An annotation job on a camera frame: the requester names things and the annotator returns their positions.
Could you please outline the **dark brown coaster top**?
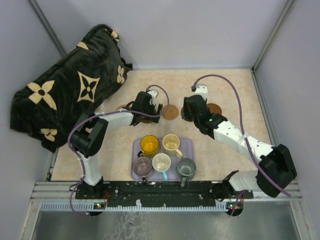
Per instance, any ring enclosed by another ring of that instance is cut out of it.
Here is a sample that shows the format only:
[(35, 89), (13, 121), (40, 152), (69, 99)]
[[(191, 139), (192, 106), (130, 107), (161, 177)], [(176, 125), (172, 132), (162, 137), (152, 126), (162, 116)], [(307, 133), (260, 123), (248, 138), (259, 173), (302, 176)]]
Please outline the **dark brown coaster top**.
[(193, 122), (192, 118), (185, 116), (184, 108), (182, 107), (180, 110), (181, 118), (187, 122)]

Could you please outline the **dark brown coaster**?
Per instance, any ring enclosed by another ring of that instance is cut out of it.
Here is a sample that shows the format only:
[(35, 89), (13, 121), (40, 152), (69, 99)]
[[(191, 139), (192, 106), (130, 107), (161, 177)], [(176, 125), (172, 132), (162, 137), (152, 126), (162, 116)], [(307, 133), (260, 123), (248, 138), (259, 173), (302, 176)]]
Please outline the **dark brown coaster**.
[(187, 122), (193, 122), (192, 118), (185, 116), (184, 108), (182, 107), (180, 110), (181, 118)]
[(211, 114), (222, 114), (222, 109), (215, 103), (207, 103), (206, 106), (209, 108)]
[(150, 124), (150, 123), (152, 123), (151, 120), (146, 119), (146, 118), (143, 118), (140, 122), (141, 122), (141, 123), (144, 123), (144, 124)]

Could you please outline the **light cork coaster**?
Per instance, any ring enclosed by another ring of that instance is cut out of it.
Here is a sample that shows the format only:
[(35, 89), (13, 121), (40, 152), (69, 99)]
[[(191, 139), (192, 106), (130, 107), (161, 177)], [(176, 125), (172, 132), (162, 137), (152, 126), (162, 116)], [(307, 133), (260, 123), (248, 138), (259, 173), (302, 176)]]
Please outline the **light cork coaster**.
[(130, 106), (128, 106), (128, 105), (120, 105), (120, 106), (118, 106), (115, 110), (117, 111), (117, 110), (120, 110), (120, 109), (126, 109), (126, 110), (129, 110), (131, 107)]
[(178, 108), (173, 105), (173, 104), (167, 104), (165, 105), (163, 108), (162, 108), (162, 117), (165, 119), (165, 120), (174, 120), (178, 117), (179, 115), (179, 110)]

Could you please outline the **cream yellow mug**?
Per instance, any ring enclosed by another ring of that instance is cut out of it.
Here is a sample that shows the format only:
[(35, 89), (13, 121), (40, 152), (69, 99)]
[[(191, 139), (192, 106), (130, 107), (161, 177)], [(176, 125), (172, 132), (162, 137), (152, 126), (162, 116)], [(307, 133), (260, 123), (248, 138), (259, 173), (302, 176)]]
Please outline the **cream yellow mug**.
[(166, 154), (170, 157), (178, 157), (179, 159), (182, 159), (183, 153), (179, 149), (180, 143), (180, 139), (174, 134), (167, 134), (162, 139), (162, 145)]

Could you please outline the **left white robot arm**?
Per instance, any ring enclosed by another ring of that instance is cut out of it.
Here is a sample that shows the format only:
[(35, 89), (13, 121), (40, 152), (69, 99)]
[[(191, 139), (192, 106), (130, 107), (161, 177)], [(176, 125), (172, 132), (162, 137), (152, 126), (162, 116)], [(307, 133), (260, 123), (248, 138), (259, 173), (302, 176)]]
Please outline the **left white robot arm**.
[(71, 130), (67, 144), (78, 156), (82, 167), (80, 182), (86, 192), (97, 199), (103, 195), (103, 177), (100, 173), (98, 152), (102, 147), (105, 134), (115, 128), (136, 126), (142, 120), (158, 123), (163, 105), (156, 108), (158, 91), (141, 91), (132, 104), (112, 112), (83, 113)]

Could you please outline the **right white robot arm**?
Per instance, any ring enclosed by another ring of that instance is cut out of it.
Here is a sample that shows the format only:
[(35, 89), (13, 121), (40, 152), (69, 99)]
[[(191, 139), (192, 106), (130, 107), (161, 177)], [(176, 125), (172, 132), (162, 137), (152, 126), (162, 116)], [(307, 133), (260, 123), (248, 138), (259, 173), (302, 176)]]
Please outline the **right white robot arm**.
[(211, 113), (200, 95), (184, 98), (183, 108), (188, 112), (199, 131), (220, 141), (252, 161), (255, 170), (234, 171), (226, 177), (223, 192), (235, 198), (241, 191), (261, 190), (275, 198), (280, 193), (290, 197), (286, 187), (297, 177), (289, 149), (264, 143), (239, 130), (219, 113)]

